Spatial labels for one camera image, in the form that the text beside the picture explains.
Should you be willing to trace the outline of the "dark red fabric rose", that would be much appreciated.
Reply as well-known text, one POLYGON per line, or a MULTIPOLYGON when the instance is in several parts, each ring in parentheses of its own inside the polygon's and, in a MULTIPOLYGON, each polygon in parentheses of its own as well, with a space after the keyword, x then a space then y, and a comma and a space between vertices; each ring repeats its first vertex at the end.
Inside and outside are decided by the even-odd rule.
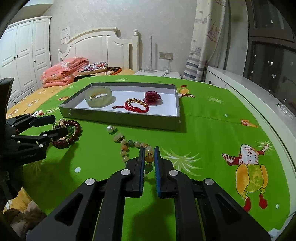
POLYGON ((144 102, 148 105, 154 105, 161 100, 161 96, 156 91, 147 91, 144 93, 144 102))

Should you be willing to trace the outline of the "gold ring ornament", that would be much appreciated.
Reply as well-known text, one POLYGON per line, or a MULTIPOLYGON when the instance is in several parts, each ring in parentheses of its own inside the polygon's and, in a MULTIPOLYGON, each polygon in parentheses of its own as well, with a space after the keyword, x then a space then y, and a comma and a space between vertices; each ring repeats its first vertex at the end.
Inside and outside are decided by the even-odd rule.
POLYGON ((65 123, 65 120, 60 119, 59 121, 55 121, 53 123, 52 129, 55 130, 55 129, 58 129, 58 128, 66 128, 66 127, 67 127, 67 125, 65 123))

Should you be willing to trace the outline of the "wall power socket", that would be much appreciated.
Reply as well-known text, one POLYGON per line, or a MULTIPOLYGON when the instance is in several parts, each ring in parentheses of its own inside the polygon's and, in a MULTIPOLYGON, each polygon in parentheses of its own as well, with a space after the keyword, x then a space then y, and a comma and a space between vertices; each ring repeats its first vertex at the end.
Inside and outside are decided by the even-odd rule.
POLYGON ((173 53, 160 52, 159 53, 159 59, 172 60, 173 59, 173 53))

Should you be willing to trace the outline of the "dark window frame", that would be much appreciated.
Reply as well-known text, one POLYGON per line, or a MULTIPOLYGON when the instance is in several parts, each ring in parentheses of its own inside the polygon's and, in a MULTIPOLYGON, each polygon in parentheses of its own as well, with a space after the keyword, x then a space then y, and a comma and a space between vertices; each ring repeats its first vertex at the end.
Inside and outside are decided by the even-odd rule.
POLYGON ((243 76, 295 112, 295 34, 270 1, 246 1, 248 52, 243 76))

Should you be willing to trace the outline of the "white nightstand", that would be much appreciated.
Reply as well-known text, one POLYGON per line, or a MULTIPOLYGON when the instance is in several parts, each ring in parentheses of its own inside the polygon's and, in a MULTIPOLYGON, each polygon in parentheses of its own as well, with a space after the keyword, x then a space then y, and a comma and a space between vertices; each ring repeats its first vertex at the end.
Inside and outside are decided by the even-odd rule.
POLYGON ((181 79, 180 73, 178 72, 168 72, 157 70, 156 72, 145 72, 144 70, 140 70, 136 72, 134 75, 141 76, 156 76, 156 77, 167 77, 167 78, 176 78, 181 79))

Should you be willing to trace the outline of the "orange black folded cloth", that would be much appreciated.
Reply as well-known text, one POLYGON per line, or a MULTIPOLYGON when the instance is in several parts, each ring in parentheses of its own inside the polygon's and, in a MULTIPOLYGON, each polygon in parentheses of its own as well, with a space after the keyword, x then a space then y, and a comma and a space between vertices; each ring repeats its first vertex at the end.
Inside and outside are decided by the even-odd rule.
POLYGON ((121 73, 122 69, 120 67, 108 67, 105 71, 96 73, 97 76, 107 76, 107 75, 117 75, 121 73))

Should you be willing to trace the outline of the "white wooden headboard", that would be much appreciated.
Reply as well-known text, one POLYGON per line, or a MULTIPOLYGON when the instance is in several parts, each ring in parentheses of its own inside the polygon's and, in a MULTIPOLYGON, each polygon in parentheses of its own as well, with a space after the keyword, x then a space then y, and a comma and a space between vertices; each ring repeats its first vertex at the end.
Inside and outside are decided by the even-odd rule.
POLYGON ((73 57, 84 57, 89 63, 106 62, 111 67, 140 70, 137 29, 129 39, 119 38, 117 27, 102 27, 81 32, 66 42, 65 52, 58 50, 58 61, 73 57))

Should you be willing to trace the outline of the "grey shallow cardboard tray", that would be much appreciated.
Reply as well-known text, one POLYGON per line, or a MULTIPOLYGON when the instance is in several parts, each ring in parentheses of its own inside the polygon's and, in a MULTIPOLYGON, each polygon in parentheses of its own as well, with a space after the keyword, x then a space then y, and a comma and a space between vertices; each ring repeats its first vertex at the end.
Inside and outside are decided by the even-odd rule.
POLYGON ((175 131, 181 123, 177 89, 171 84, 91 83, 60 104, 59 109, 65 118, 124 126, 175 131), (94 94, 102 87, 111 90, 110 101, 101 107, 91 107, 86 101, 86 95, 94 94), (155 91, 160 96, 155 103, 148 105, 148 112, 137 113, 125 109, 128 99, 143 101, 148 91, 155 91))

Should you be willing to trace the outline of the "white lamp stand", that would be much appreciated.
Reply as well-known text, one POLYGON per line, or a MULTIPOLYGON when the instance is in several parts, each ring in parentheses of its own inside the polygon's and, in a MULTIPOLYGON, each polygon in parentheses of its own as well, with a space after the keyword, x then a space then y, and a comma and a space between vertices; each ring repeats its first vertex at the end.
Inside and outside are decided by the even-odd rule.
POLYGON ((146 73, 156 73, 157 71, 152 68, 152 36, 149 39, 149 66, 145 68, 146 73))

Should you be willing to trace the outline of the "patterned blue red pillow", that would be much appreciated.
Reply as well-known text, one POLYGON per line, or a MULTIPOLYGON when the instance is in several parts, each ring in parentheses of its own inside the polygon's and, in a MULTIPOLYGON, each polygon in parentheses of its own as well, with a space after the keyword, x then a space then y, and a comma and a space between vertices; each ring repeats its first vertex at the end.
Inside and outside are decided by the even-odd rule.
POLYGON ((87 64, 78 70, 78 74, 79 75, 96 74, 96 73, 106 71, 107 68, 108 68, 108 63, 106 62, 97 62, 97 63, 87 64))

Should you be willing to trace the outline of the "yellow floral bedsheet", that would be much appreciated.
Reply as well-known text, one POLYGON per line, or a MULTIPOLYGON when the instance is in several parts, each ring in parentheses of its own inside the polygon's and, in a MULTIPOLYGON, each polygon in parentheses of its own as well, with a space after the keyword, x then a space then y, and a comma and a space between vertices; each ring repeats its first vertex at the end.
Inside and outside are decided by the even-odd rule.
MULTIPOLYGON (((76 88, 76 83, 72 82, 71 84, 65 86, 52 86, 46 88, 40 88, 31 92, 26 97, 22 97, 20 101, 16 102, 14 106, 8 109, 6 114, 7 118, 14 118, 18 115, 31 113, 33 114, 36 109, 39 109, 39 106, 46 102, 52 96, 58 99, 60 102, 66 100, 66 97, 62 97, 59 92, 64 89, 73 89, 76 88)), ((18 193, 18 196, 13 200, 9 200, 3 212, 7 211, 10 208, 15 208, 19 211, 24 211, 32 199, 29 197, 27 192, 22 188, 18 193)))

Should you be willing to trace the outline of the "white pearl earring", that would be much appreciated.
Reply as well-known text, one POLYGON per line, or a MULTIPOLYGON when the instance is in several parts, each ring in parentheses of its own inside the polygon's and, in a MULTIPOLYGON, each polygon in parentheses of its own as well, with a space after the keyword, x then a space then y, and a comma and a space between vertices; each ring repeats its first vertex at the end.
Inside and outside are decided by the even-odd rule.
POLYGON ((108 133, 117 132, 117 128, 115 126, 112 126, 112 125, 107 126, 106 130, 107 130, 108 133))

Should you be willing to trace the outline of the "sailboat print curtain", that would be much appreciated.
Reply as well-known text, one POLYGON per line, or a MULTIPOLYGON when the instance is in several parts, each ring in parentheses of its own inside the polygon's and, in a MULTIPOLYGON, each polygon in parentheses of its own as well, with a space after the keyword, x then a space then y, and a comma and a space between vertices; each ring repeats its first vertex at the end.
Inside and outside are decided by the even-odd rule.
POLYGON ((229 17, 229 1, 197 1, 191 47, 183 78, 203 82, 208 66, 225 66, 229 17))

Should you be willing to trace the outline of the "beige plush towel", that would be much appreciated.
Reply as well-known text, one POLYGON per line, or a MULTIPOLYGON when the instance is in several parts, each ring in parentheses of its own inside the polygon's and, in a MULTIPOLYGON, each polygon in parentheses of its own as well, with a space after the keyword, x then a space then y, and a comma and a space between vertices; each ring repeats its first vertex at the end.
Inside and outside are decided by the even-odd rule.
POLYGON ((11 208, 4 212, 4 217, 18 236, 22 240, 26 240, 27 233, 33 230, 47 216, 32 200, 23 212, 11 208))

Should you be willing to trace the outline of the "white wall notice paper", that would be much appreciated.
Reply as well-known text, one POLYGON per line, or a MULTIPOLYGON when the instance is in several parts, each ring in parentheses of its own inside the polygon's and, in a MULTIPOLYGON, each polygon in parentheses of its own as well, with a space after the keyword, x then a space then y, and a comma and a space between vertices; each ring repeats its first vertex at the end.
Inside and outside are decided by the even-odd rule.
POLYGON ((60 44, 65 44, 70 39, 70 27, 67 26, 61 30, 60 44))

